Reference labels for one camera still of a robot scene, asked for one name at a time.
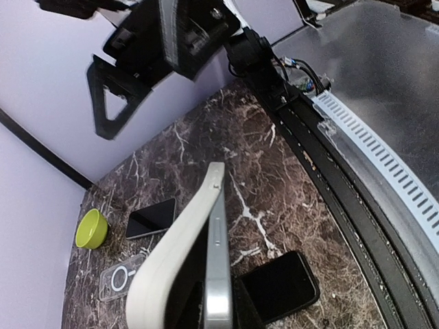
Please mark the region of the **white silicone phone case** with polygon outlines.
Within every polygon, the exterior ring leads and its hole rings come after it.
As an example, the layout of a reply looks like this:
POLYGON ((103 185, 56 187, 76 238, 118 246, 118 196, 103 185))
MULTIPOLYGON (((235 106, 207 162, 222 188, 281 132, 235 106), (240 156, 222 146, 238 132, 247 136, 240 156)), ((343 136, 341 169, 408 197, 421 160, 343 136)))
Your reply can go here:
POLYGON ((170 295, 205 281, 209 215, 224 175, 223 162, 210 163, 201 187, 140 266, 126 300, 129 328, 164 328, 170 295))

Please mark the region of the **clear magsafe phone case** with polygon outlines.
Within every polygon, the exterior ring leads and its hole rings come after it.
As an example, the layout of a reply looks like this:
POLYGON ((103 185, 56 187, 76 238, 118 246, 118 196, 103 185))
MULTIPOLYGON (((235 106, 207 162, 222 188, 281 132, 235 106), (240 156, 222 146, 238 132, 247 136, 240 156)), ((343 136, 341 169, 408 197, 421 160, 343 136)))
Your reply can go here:
POLYGON ((145 259, 145 254, 137 254, 103 270, 99 277, 99 300, 109 302, 126 296, 134 276, 145 259))

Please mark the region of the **green bowl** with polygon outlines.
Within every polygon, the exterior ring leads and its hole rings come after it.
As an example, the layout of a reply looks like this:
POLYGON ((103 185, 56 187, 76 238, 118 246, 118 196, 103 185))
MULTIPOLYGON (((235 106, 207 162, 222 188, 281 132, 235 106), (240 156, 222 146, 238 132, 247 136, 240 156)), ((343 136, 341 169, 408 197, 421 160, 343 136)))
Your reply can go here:
POLYGON ((108 222, 96 208, 89 210, 82 218, 75 235, 78 248, 97 249, 106 240, 108 222))

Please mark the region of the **black front table rail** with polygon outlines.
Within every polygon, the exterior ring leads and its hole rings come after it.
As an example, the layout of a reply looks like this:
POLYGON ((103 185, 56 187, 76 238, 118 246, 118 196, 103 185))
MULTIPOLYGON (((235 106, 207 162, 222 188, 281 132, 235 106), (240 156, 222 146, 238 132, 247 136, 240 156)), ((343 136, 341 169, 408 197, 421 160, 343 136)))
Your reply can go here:
POLYGON ((335 218, 389 328, 437 328, 438 306, 426 276, 384 210, 347 163, 343 135, 326 106, 312 102, 278 73, 244 82, 280 128, 335 218))

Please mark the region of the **right black frame post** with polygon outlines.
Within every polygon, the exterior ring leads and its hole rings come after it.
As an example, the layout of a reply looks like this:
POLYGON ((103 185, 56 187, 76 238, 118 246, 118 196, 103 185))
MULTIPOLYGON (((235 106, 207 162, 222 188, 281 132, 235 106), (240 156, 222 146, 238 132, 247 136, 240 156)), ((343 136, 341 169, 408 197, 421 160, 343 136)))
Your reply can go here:
POLYGON ((82 175, 79 171, 76 171, 71 165, 44 146, 3 109, 0 110, 0 113, 2 126, 15 135, 34 153, 82 188, 88 190, 93 186, 93 183, 88 178, 82 175))

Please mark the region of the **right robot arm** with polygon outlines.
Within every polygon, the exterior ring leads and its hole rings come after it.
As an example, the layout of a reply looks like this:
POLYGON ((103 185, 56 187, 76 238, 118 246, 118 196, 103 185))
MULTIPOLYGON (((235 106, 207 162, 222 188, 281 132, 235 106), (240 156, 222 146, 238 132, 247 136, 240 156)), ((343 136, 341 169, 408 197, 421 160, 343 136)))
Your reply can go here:
POLYGON ((206 63, 241 28, 223 1, 39 1, 41 10, 89 19, 98 10, 127 15, 86 76, 96 135, 114 139, 153 87, 175 72, 195 80, 206 63))

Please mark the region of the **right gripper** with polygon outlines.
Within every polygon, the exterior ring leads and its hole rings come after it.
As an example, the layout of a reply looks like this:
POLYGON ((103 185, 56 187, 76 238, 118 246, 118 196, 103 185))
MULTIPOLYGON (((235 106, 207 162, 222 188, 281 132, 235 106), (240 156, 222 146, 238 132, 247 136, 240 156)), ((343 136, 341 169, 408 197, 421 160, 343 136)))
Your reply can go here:
POLYGON ((223 1, 140 2, 104 45, 116 66, 94 55, 86 72, 96 135, 111 141, 126 126, 152 91, 139 80, 193 80, 239 28, 223 1))

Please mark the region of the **black phone middle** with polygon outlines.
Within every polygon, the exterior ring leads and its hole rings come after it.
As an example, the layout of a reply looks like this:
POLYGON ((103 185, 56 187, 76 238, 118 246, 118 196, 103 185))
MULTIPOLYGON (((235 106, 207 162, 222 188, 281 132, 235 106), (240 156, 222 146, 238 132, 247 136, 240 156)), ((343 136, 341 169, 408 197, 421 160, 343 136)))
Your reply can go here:
POLYGON ((318 281, 299 251, 287 252, 239 279, 265 325, 297 313, 320 298, 318 281))

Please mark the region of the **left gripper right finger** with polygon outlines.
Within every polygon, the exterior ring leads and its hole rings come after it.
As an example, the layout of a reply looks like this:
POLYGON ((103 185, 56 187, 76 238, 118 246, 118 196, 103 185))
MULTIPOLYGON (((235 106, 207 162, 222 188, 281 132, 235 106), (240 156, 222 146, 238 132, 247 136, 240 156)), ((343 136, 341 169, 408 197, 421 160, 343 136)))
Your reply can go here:
POLYGON ((265 328, 244 283, 239 278, 233 278, 233 328, 265 328))

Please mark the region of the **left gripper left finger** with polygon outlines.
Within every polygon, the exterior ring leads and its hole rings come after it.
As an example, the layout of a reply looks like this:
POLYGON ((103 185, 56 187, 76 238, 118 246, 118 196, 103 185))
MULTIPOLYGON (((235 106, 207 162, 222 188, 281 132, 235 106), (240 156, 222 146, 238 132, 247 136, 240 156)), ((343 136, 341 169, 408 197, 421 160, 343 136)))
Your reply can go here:
POLYGON ((166 307, 164 328, 204 327, 204 283, 197 281, 190 291, 172 293, 166 307))

